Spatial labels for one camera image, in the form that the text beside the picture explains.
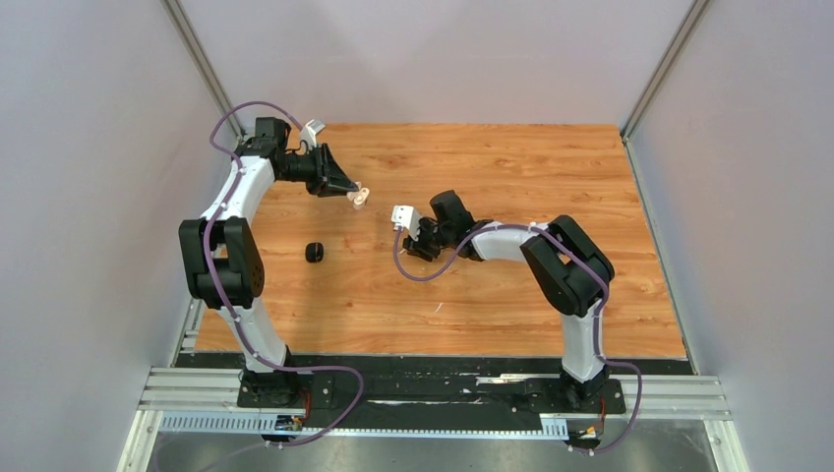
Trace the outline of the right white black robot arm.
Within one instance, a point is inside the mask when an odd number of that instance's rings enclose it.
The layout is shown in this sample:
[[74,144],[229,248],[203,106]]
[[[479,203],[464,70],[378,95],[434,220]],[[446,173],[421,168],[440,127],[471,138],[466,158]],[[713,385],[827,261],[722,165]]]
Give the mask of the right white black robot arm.
[[393,208],[390,220],[396,247],[426,262],[449,250],[453,260],[527,265],[545,299],[561,316],[563,400],[574,410],[591,407],[609,375],[600,317],[615,277],[610,260],[568,215],[548,223],[477,220],[453,190],[434,196],[430,206],[432,216],[423,216],[412,206]]

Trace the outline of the cream earbud charging case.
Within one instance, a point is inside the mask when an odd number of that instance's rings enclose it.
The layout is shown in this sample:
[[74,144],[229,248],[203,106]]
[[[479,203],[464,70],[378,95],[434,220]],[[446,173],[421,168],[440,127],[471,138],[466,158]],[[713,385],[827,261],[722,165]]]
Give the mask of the cream earbud charging case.
[[370,197],[370,189],[367,187],[361,187],[357,191],[348,192],[346,194],[346,198],[349,202],[351,202],[352,207],[355,210],[361,210],[365,207],[368,199]]

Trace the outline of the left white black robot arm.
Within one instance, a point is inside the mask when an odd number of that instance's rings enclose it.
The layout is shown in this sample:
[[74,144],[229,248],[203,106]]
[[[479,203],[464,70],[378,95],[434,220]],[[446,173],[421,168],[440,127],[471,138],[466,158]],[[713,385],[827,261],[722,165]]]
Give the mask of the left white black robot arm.
[[293,404],[301,380],[292,355],[268,317],[262,295],[266,283],[251,222],[275,182],[299,182],[316,197],[344,197],[362,207],[367,187],[351,180],[318,139],[324,124],[302,127],[299,148],[288,146],[291,126],[274,117],[257,119],[255,133],[235,149],[230,173],[209,208],[178,228],[190,294],[217,311],[232,330],[244,354],[239,403],[264,401],[278,407]]

